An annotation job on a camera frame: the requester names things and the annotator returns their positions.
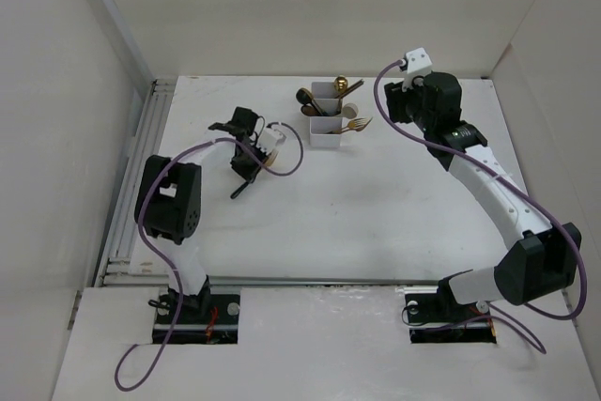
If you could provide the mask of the gold spoon green handle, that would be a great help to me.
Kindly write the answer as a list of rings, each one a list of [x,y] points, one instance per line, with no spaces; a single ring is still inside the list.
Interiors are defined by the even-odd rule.
[[[335,98],[337,99],[337,103],[336,103],[335,115],[337,116],[337,115],[340,115],[342,112],[343,97],[348,89],[348,80],[344,76],[338,76],[335,78],[333,85],[334,85],[334,89],[336,91]]]
[[[328,114],[317,104],[314,95],[313,95],[313,104],[311,106],[313,106],[320,113],[321,116],[328,116]]]

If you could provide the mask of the beige plastic spoon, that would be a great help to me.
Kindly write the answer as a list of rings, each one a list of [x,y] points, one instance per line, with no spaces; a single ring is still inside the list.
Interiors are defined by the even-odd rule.
[[[345,119],[354,119],[358,116],[358,113],[358,106],[352,102],[349,102],[342,105],[340,116]]]

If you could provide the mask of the brown spoon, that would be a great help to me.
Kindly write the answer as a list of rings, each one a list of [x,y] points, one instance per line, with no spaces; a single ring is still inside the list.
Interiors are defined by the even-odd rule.
[[[302,105],[302,107],[300,108],[300,111],[303,115],[305,116],[320,116],[320,113],[311,105],[307,104],[307,105]]]

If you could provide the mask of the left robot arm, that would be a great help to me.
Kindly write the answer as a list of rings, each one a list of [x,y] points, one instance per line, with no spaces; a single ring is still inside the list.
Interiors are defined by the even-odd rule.
[[[175,157],[154,154],[144,164],[134,220],[143,242],[170,270],[168,307],[177,308],[189,322],[204,320],[210,309],[210,282],[199,261],[196,236],[203,178],[228,164],[242,180],[231,199],[253,184],[281,137],[264,123],[254,111],[237,107],[228,121],[211,124],[199,144]]]

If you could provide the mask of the black spoon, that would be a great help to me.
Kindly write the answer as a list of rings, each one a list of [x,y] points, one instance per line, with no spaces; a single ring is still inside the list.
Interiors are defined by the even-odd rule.
[[[296,93],[296,100],[301,105],[312,105],[313,104],[313,95],[306,88],[300,88]]]

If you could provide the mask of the white three-compartment utensil holder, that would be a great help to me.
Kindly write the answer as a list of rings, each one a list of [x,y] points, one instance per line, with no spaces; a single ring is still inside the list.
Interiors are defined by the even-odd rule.
[[[336,134],[342,128],[340,100],[333,82],[312,82],[311,92],[316,104],[325,113],[309,119],[309,144],[314,148],[334,149],[341,145],[342,135]]]

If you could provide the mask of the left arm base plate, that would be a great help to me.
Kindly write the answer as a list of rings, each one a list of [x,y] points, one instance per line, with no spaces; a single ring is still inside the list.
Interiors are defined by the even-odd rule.
[[[148,305],[155,309],[152,343],[164,341],[171,325],[176,301],[161,294]],[[240,294],[212,294],[205,313],[183,307],[168,344],[235,345],[239,339]]]

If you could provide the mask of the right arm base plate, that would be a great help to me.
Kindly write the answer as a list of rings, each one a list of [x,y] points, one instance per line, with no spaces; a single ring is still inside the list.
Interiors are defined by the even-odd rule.
[[[413,345],[497,343],[487,312],[474,304],[448,304],[434,292],[406,294],[401,317]]]

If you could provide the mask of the rose gold fork green handle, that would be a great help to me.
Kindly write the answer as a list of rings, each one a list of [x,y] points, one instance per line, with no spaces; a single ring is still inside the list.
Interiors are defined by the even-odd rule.
[[[349,131],[363,131],[371,122],[371,118],[356,118],[347,122],[347,124],[337,130],[329,131],[329,134],[343,134]]]

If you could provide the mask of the brown grey chopstick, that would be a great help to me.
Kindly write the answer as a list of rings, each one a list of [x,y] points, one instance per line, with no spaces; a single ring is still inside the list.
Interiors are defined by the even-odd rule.
[[[353,93],[354,91],[356,91],[357,89],[359,89],[360,87],[362,87],[364,85],[364,80],[361,79],[360,81],[356,82],[355,84],[351,85],[343,94],[342,97],[345,97],[351,93]]]

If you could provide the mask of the brown wooden chopstick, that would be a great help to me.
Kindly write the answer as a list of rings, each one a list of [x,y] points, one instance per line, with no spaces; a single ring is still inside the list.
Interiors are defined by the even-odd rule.
[[[372,121],[372,117],[355,118],[347,122],[346,131],[362,131]]]

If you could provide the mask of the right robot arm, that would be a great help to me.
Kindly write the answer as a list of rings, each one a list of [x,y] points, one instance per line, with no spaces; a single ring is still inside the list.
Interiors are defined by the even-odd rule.
[[[522,305],[573,284],[581,243],[578,229],[551,219],[502,172],[484,135],[461,117],[457,79],[432,72],[410,87],[388,83],[384,93],[389,119],[419,128],[419,143],[472,194],[507,249],[491,268],[441,280],[437,313],[455,320],[477,301]]]

